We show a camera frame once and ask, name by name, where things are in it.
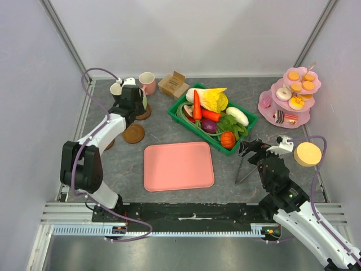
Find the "green mug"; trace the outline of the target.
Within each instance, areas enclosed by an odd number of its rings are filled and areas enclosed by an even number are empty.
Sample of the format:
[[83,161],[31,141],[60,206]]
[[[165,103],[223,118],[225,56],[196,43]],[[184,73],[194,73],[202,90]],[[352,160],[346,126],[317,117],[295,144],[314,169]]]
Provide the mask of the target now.
[[147,103],[147,96],[145,93],[143,93],[143,101],[142,102],[143,102],[143,107],[146,110],[148,103]]

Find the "chocolate cake slice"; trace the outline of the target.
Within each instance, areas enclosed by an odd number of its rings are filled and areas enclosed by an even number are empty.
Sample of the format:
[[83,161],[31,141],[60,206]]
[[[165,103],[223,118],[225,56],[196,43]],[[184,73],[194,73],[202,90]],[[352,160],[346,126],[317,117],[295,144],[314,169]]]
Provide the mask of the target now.
[[282,124],[285,120],[285,113],[282,110],[277,110],[273,114],[273,118],[277,124]]

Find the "red striped cake slice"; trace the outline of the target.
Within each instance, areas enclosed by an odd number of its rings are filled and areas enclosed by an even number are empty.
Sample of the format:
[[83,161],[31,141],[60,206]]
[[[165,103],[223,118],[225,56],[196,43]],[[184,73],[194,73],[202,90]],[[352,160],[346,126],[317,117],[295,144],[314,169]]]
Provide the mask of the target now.
[[298,116],[294,114],[284,114],[284,121],[290,123],[291,125],[295,125],[298,122]]

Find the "brown saucer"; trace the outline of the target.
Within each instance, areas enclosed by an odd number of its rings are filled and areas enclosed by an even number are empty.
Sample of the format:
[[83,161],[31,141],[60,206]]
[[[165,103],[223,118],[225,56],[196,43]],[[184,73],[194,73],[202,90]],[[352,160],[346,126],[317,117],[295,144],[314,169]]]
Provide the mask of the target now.
[[136,116],[136,120],[145,120],[150,117],[151,113],[152,113],[152,108],[149,104],[147,104],[145,113]]
[[136,144],[143,140],[145,130],[139,124],[131,124],[123,133],[122,137],[129,144]]
[[105,151],[106,151],[106,150],[109,150],[109,149],[114,145],[114,143],[115,143],[115,139],[113,139],[113,140],[110,142],[110,144],[105,148]]

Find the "pink macaron cake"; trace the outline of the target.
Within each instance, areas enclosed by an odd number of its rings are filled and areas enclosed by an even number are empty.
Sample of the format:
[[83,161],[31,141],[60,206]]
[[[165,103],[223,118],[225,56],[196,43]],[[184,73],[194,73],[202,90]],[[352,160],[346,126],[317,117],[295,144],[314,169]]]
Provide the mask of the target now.
[[263,109],[267,109],[271,106],[272,98],[270,96],[266,96],[260,101],[260,106]]

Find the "yellow glazed donut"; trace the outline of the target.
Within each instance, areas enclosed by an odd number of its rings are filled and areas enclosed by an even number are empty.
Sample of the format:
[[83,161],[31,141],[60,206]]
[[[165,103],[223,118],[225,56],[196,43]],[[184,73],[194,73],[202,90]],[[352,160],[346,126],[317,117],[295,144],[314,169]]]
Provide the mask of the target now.
[[301,110],[304,108],[305,106],[305,101],[303,100],[303,98],[298,97],[298,96],[293,96],[291,97],[291,99],[288,101],[289,107],[292,108],[293,110]]

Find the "white glazed donut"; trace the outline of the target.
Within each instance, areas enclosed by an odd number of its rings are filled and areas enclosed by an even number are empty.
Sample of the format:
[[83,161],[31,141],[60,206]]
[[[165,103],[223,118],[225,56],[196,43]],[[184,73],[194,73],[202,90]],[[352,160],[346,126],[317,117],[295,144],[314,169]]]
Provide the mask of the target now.
[[278,100],[286,102],[291,99],[292,92],[288,88],[285,88],[285,87],[278,88],[276,91],[276,97]]

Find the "round biscuit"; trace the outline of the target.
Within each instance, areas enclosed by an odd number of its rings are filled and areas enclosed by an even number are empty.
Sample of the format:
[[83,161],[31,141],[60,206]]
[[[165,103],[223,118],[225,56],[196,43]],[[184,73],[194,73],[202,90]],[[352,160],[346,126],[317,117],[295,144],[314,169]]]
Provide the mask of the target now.
[[292,92],[299,93],[300,91],[302,91],[302,85],[299,83],[292,83],[290,85],[290,89],[292,90]]
[[298,81],[300,79],[300,76],[298,74],[298,72],[295,71],[291,71],[287,74],[288,79],[292,80],[292,81]]

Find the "biscuits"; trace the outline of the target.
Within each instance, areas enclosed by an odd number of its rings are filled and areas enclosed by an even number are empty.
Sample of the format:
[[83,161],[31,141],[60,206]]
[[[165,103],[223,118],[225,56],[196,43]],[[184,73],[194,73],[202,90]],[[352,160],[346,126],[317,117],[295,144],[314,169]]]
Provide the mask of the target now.
[[313,83],[314,80],[315,80],[315,77],[312,74],[306,73],[302,78],[302,87],[307,91],[313,90],[314,89],[314,83]]

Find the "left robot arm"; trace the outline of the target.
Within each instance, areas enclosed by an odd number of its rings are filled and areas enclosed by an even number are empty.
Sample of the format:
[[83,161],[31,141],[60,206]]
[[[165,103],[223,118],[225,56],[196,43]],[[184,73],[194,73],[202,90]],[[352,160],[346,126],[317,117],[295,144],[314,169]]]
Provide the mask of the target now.
[[104,119],[88,135],[63,145],[60,182],[76,194],[89,195],[104,206],[104,214],[113,222],[124,215],[122,199],[103,181],[101,155],[111,142],[146,112],[144,91],[136,84],[125,83],[112,95],[115,103]]

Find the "pink mug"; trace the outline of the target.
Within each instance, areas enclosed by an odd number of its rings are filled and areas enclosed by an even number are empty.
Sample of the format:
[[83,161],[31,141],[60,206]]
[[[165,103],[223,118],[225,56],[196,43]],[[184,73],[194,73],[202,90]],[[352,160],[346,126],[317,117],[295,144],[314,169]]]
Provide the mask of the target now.
[[146,95],[152,95],[156,90],[155,75],[151,72],[143,72],[138,78],[142,85],[142,90]]

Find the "white radish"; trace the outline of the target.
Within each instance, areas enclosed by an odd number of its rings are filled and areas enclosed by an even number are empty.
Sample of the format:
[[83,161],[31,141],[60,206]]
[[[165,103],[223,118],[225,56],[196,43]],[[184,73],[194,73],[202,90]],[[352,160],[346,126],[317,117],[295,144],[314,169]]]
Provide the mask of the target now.
[[245,113],[236,107],[227,107],[226,114],[233,116],[235,120],[243,126],[249,125],[249,120]]

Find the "green leafy vegetable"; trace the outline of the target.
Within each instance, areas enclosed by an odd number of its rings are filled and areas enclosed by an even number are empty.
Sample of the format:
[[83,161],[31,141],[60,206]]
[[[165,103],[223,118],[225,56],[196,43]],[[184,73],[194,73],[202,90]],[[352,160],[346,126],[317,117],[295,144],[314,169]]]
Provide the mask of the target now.
[[232,115],[221,112],[221,119],[217,122],[217,128],[220,132],[232,132],[238,141],[242,137],[248,136],[247,128],[236,121]]

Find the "cardboard box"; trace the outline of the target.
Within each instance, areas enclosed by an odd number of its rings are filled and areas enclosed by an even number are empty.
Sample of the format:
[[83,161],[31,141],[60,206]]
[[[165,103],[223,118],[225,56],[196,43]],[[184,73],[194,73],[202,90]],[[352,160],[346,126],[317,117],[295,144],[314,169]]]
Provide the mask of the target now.
[[160,92],[174,100],[180,99],[181,96],[190,88],[190,86],[185,82],[185,79],[184,75],[174,71],[172,75],[167,75],[158,83]]

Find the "lying carrot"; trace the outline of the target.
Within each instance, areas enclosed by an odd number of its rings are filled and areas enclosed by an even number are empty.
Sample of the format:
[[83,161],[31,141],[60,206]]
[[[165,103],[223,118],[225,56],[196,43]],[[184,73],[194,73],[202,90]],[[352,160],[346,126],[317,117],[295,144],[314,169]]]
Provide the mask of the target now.
[[205,119],[209,119],[215,122],[219,122],[221,120],[221,114],[213,111],[209,111],[206,109],[201,109],[202,117]]

